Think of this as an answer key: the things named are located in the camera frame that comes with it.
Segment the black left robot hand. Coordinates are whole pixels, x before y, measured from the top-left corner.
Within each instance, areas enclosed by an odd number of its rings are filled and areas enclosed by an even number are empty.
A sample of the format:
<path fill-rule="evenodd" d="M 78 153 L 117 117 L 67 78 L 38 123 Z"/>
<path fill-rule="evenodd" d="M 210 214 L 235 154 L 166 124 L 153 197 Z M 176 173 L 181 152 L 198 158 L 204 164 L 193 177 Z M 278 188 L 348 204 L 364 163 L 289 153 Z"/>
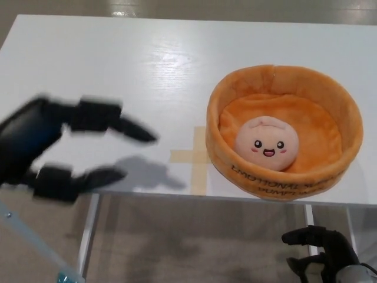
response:
<path fill-rule="evenodd" d="M 33 162 L 71 131 L 104 133 L 111 129 L 137 142 L 153 143 L 157 136 L 121 114 L 118 103 L 80 100 L 77 104 L 36 97 L 1 122 L 1 184 L 27 187 L 35 198 L 74 203 L 79 195 L 111 185 L 126 177 L 113 167 L 99 167 L 80 176 L 69 168 Z"/>

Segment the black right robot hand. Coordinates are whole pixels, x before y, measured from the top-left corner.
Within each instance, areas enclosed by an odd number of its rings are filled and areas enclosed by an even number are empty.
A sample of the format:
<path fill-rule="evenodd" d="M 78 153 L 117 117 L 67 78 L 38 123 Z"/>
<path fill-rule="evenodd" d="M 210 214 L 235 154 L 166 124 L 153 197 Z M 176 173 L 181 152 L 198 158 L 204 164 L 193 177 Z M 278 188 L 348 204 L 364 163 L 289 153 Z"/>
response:
<path fill-rule="evenodd" d="M 288 258 L 287 264 L 301 282 L 308 282 L 306 275 L 310 264 L 323 264 L 320 272 L 323 282 L 335 282 L 336 274 L 343 268 L 359 265 L 360 261 L 352 245 L 346 237 L 338 231 L 331 231 L 322 226 L 309 225 L 304 228 L 286 232 L 282 235 L 282 242 L 288 245 L 310 245 L 323 248 L 324 251 L 305 258 Z"/>

